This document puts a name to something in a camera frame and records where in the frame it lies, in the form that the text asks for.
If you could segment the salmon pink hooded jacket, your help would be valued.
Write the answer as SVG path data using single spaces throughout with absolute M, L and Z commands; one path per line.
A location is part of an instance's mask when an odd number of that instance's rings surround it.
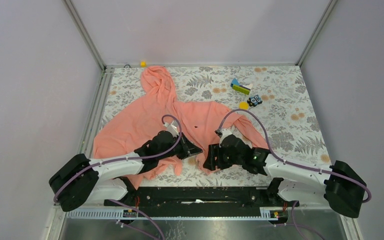
M 169 157 L 149 172 L 128 175 L 134 187 L 246 186 L 258 184 L 254 174 L 233 166 L 210 172 L 203 168 L 208 146 L 219 142 L 219 124 L 247 144 L 267 148 L 263 135 L 244 115 L 231 113 L 242 100 L 230 83 L 239 67 L 119 68 L 115 71 L 103 129 L 93 141 L 97 159 L 125 155 L 164 129 L 162 117 L 176 117 L 186 137 L 202 153 L 180 160 Z

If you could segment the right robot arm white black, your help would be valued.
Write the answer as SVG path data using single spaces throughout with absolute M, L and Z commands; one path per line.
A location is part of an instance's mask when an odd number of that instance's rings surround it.
M 205 169 L 224 170 L 233 165 L 272 179 L 266 198 L 273 206 L 297 201 L 329 206 L 349 218 L 356 219 L 360 215 L 367 184 L 346 162 L 326 165 L 281 161 L 269 149 L 249 147 L 234 135 L 225 137 L 219 144 L 209 145 L 203 164 Z

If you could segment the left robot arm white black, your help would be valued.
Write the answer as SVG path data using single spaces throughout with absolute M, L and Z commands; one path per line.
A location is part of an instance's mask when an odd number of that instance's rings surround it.
M 48 181 L 54 193 L 54 202 L 64 212 L 73 211 L 83 204 L 101 204 L 105 200 L 118 200 L 128 206 L 135 200 L 131 183 L 120 178 L 154 170 L 160 161 L 177 157 L 180 160 L 201 154 L 203 150 L 184 134 L 162 130 L 141 147 L 121 156 L 87 158 L 79 153 L 72 157 Z

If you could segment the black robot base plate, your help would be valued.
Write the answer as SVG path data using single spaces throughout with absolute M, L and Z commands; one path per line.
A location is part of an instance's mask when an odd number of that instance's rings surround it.
M 266 187 L 139 187 L 130 190 L 120 200 L 106 199 L 105 206 L 125 204 L 147 214 L 150 210 L 168 213 L 228 213 L 239 209 L 273 208 L 283 211 L 294 204 Z

